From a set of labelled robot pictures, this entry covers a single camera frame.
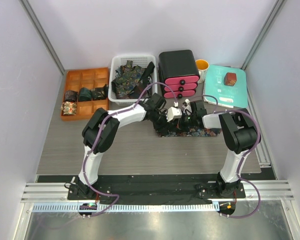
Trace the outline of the navy floral silk tie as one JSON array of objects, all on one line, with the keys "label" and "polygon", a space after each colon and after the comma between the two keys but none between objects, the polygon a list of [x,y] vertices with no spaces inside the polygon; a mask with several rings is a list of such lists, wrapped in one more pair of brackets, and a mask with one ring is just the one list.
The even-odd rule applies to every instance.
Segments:
[{"label": "navy floral silk tie", "polygon": [[160,128],[156,129],[155,132],[159,137],[216,137],[222,132],[222,129],[200,128],[195,126],[186,130]]}]

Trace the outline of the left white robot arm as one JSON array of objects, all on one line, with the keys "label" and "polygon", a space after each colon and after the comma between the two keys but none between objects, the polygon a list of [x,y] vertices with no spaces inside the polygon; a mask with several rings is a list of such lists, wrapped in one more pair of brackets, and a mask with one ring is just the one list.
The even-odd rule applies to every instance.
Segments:
[{"label": "left white robot arm", "polygon": [[90,200],[97,192],[94,183],[103,154],[112,146],[119,128],[132,123],[151,121],[158,132],[167,132],[178,117],[182,115],[178,103],[164,110],[166,100],[155,93],[144,101],[119,110],[97,109],[82,131],[84,159],[78,175],[78,190],[83,198]]}]

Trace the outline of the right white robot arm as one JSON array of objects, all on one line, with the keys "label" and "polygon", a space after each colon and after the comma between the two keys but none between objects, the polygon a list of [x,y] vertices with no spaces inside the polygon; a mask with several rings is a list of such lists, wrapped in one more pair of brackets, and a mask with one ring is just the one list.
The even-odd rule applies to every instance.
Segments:
[{"label": "right white robot arm", "polygon": [[232,196],[241,183],[241,171],[248,155],[261,141],[256,121],[245,108],[208,114],[202,100],[188,99],[182,107],[185,116],[181,119],[180,128],[222,131],[228,150],[224,165],[217,174],[215,190],[220,197]]}]

